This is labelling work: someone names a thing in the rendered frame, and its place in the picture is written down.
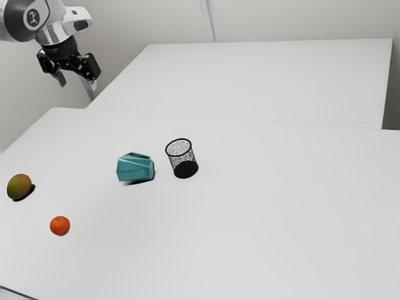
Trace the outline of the orange fruit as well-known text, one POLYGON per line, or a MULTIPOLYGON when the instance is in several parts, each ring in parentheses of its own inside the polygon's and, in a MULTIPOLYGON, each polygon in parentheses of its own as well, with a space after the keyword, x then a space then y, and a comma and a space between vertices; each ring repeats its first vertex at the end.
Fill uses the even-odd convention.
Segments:
POLYGON ((51 232, 57 236, 64 236, 70 230, 71 223, 65 216, 56 216, 49 223, 51 232))

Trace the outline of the teal faceted mug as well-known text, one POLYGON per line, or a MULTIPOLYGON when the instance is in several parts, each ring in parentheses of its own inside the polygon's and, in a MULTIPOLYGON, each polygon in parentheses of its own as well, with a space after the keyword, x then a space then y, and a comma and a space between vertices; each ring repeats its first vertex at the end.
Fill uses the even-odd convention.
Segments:
POLYGON ((154 162, 150 156, 134 152, 121 156, 117 161, 119 181, 148 181, 154 178, 154 162))

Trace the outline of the black mesh pen holder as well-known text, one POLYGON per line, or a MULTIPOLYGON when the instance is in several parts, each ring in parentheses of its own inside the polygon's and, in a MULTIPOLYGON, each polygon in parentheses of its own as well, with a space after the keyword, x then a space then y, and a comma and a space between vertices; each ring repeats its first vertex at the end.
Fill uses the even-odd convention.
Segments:
POLYGON ((177 178, 187 179, 198 172, 199 166, 189 139, 178 138, 169 142, 165 147, 165 153, 177 178))

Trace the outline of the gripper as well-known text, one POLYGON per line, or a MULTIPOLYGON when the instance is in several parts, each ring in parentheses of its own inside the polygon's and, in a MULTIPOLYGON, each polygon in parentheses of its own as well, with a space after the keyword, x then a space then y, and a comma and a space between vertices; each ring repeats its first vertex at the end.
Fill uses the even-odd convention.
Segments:
POLYGON ((42 71, 50 74, 62 88, 67 81, 61 69, 79 73, 79 78, 90 101, 94 100, 94 93, 102 71, 92 53, 85 55, 79 53, 77 42, 73 36, 59 44, 42 46, 36 57, 42 71))

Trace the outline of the green red mango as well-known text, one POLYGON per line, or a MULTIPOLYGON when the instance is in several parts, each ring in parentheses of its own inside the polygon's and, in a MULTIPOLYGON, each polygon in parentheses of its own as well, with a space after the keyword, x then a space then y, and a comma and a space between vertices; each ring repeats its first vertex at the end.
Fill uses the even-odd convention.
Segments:
POLYGON ((31 178, 26 174, 14 175, 7 184, 7 196, 18 200, 27 196, 32 188, 31 178))

